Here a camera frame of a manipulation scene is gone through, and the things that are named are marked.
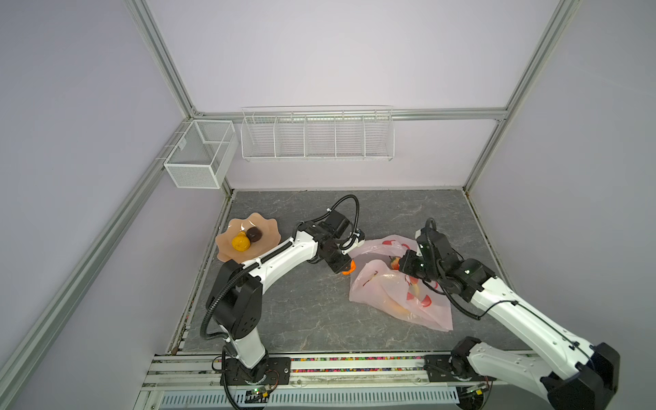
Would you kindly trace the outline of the large red strawberry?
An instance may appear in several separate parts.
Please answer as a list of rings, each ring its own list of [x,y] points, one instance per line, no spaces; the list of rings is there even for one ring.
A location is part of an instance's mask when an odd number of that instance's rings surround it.
[[[401,259],[397,257],[391,260],[391,264],[389,266],[391,267],[392,270],[399,271],[400,265],[401,265]]]

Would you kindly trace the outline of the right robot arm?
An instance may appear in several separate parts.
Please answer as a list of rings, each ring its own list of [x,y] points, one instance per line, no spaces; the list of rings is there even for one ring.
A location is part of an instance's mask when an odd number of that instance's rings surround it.
[[[547,401],[554,409],[605,409],[618,392],[620,354],[567,331],[515,293],[490,268],[464,259],[437,223],[428,219],[415,234],[400,270],[446,297],[470,319],[490,316],[529,346],[533,358],[463,338],[442,367],[456,379],[500,380]]]

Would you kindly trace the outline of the pink plastic bag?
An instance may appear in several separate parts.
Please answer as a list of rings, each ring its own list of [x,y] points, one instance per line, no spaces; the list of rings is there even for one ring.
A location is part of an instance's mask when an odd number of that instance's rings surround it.
[[[451,304],[421,280],[392,270],[391,260],[417,250],[411,238],[389,235],[367,240],[350,252],[357,269],[350,274],[350,302],[365,304],[390,316],[435,331],[454,329]]]

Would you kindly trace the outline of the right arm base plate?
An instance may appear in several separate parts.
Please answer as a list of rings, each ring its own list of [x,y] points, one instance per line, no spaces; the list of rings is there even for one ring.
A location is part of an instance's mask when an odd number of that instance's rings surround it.
[[[451,355],[425,355],[423,369],[430,382],[493,382],[495,378],[482,376],[463,359]]]

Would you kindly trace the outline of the dark purple plum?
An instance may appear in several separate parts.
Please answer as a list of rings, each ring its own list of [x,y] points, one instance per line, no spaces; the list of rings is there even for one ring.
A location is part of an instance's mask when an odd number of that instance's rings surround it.
[[[246,231],[246,237],[251,244],[257,243],[262,239],[263,232],[259,227],[251,227]]]

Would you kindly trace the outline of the orange fruit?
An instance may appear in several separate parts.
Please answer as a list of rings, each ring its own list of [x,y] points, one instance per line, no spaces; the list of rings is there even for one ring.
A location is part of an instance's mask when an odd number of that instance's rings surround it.
[[[355,261],[351,261],[348,267],[344,271],[342,271],[342,275],[348,276],[351,273],[353,273],[356,269],[357,269],[357,265]]]

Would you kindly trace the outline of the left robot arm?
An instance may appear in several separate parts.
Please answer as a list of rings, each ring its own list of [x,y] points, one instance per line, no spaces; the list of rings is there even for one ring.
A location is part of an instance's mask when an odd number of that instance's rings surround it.
[[[324,215],[297,223],[292,235],[273,249],[244,262],[224,262],[206,302],[200,337],[221,339],[225,353],[250,379],[258,379],[268,366],[257,329],[265,293],[303,263],[324,262],[333,273],[353,272],[350,253],[365,239],[359,222],[360,201],[348,194]]]

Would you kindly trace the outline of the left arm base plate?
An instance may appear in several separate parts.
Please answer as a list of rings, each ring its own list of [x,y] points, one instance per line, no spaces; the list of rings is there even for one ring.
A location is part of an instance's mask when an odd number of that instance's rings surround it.
[[[224,375],[230,385],[287,385],[291,376],[291,358],[265,357],[252,369],[237,359],[227,358]]]

